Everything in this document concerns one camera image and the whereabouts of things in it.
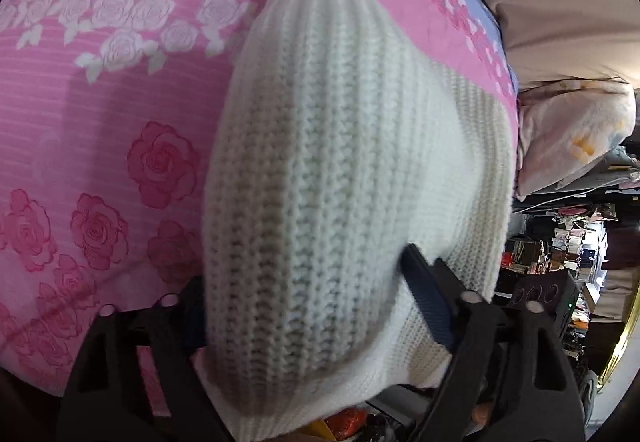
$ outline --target white cable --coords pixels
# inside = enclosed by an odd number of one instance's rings
[[[573,195],[564,195],[564,196],[561,196],[561,197],[558,197],[558,198],[554,198],[552,200],[547,200],[546,202],[540,202],[539,204],[536,204],[534,206],[531,206],[531,207],[528,207],[528,208],[525,208],[525,209],[522,209],[522,210],[519,210],[519,211],[514,211],[513,214],[514,215],[519,215],[520,213],[525,213],[527,211],[535,209],[536,207],[545,206],[545,205],[550,204],[552,202],[558,202],[558,200],[562,200],[564,198],[571,198],[571,197],[577,197],[579,195],[586,195],[587,193],[591,193],[592,191],[595,191],[596,189],[600,189],[601,187],[604,187],[604,186],[607,186],[607,185],[612,185],[613,186],[613,184],[615,184],[617,182],[620,182],[621,180],[628,180],[628,177],[616,178],[615,180],[613,180],[611,182],[607,181],[607,182],[605,182],[603,184],[600,184],[599,186],[592,187],[588,191],[580,191],[579,193],[574,193]]]

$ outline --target pink cloth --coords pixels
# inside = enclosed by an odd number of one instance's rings
[[[380,1],[421,50],[503,102],[516,133],[503,52],[463,0]],[[200,273],[207,159],[264,2],[2,0],[0,364],[9,371],[62,394],[101,305],[148,307]],[[149,358],[143,369],[161,410]]]

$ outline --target white knit sweater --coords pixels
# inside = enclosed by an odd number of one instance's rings
[[[424,382],[446,353],[399,253],[415,242],[489,297],[513,173],[501,105],[376,0],[268,0],[206,186],[199,371],[236,440]]]

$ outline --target pink bedsheet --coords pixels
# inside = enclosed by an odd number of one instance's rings
[[[380,1],[421,50],[500,100],[516,133],[504,54],[465,0]],[[62,394],[101,305],[144,308],[201,272],[207,159],[264,2],[2,0],[3,367]]]

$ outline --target speaker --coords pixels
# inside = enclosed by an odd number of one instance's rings
[[[531,274],[520,278],[513,289],[507,308],[523,310],[527,301],[537,301],[553,318],[562,337],[571,321],[580,290],[567,269],[548,274]]]

